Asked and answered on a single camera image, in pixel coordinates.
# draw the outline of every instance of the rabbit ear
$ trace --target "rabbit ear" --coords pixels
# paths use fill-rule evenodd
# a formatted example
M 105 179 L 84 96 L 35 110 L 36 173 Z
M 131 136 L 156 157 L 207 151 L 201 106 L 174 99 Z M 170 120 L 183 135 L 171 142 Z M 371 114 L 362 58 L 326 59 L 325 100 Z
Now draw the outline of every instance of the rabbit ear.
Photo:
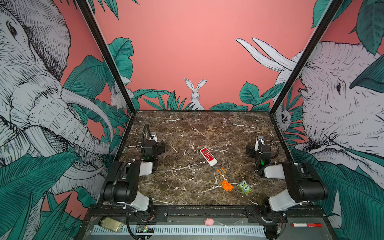
M 201 81 L 199 82 L 199 84 L 197 85 L 196 89 L 201 88 L 201 87 L 204 86 L 204 84 L 206 84 L 206 83 L 207 83 L 207 80 L 206 80 L 206 79 L 201 80 Z
M 189 81 L 188 79 L 184 78 L 184 81 L 185 83 L 187 84 L 187 87 L 189 87 L 190 89 L 194 90 L 195 89 L 195 86 L 193 85 L 193 83 L 191 81 Z

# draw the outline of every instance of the elephant eye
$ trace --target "elephant eye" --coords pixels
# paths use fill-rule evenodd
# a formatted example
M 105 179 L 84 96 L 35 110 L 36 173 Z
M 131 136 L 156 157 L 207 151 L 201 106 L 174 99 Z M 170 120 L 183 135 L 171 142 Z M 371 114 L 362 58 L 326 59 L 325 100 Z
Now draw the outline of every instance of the elephant eye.
M 341 94 L 340 94 L 340 89 L 341 89 L 341 83 L 337 83 L 337 85 L 336 85 L 336 90 L 337 90 L 337 92 L 339 93 L 339 95 L 341 95 Z
M 16 29 L 12 26 L 12 23 L 7 21 L 7 27 L 8 27 L 8 30 L 9 32 L 12 34 L 13 38 L 15 38 L 15 36 L 17 35 L 17 31 Z

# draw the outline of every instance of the black corner post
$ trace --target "black corner post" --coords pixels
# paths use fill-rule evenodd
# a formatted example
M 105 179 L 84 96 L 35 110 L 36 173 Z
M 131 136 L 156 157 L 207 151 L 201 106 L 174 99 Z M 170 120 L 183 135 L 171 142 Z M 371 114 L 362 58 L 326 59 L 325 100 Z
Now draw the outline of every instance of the black corner post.
M 96 43 L 97 43 L 97 45 L 101 51 L 101 54 L 103 55 L 107 65 L 108 65 L 108 67 L 112 73 L 113 78 L 115 79 L 115 81 L 116 81 L 116 83 L 117 83 L 117 85 L 121 91 L 121 94 L 127 103 L 129 111 L 132 114 L 134 114 L 136 112 L 135 107 L 133 106 L 133 103 L 132 103 L 130 97 L 128 96 L 127 90 L 124 86 L 124 83 L 121 80 L 119 71 L 118 71 L 118 69 L 117 69 L 117 67 L 113 61 L 113 58 L 112 58 L 111 53 L 108 49 L 108 46 L 104 42 L 103 35 L 101 34 L 100 29 L 96 23 L 96 20 L 93 17 L 93 13 L 91 12 L 90 8 L 88 7 L 87 0 L 76 0 L 76 1 L 77 1 L 77 4 L 78 4 L 84 18 L 85 18 L 85 21 L 87 22 L 87 24 L 89 26 L 89 29 L 92 32 L 93 37 L 95 38 L 95 41 L 96 41 Z
M 292 87 L 295 80 L 298 78 L 300 71 L 305 66 L 305 64 L 308 61 L 309 57 L 311 56 L 313 50 L 315 49 L 316 45 L 321 40 L 322 36 L 324 35 L 325 31 L 327 30 L 329 24 L 331 23 L 333 17 L 335 16 L 336 12 L 339 10 L 342 3 L 343 3 L 343 0 L 332 0 L 332 2 L 329 4 L 328 9 L 324 13 L 322 19 L 320 20 L 319 25 L 315 29 L 314 33 L 312 34 L 310 41 L 308 42 L 307 46 L 305 47 L 303 54 L 301 55 L 295 68 L 292 70 L 292 73 L 289 76 L 287 82 L 285 83 L 280 95 L 276 99 L 276 102 L 273 104 L 271 111 L 270 111 L 270 113 L 272 115 L 275 114 L 277 108 L 283 102 L 286 94 L 288 93 L 289 89 Z

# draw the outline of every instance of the elephant drawing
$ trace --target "elephant drawing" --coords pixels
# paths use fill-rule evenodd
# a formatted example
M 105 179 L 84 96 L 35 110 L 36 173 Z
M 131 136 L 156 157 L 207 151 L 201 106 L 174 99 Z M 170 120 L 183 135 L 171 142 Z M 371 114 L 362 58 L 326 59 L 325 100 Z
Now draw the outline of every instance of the elephant drawing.
M 26 154 L 49 157 L 71 147 L 82 161 L 74 162 L 48 192 L 83 187 L 98 199 L 106 177 L 99 155 L 110 154 L 113 134 L 109 143 L 94 137 L 72 104 L 98 114 L 109 132 L 114 129 L 96 104 L 62 87 L 70 44 L 52 0 L 0 0 L 0 167 Z M 24 239 L 37 232 L 44 199 L 33 206 Z

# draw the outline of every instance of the red marker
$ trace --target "red marker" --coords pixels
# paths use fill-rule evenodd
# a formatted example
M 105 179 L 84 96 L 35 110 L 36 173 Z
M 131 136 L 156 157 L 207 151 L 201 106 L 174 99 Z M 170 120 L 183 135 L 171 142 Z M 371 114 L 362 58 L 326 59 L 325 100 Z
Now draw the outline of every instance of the red marker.
M 323 227 L 321 223 L 293 223 L 293 227 Z

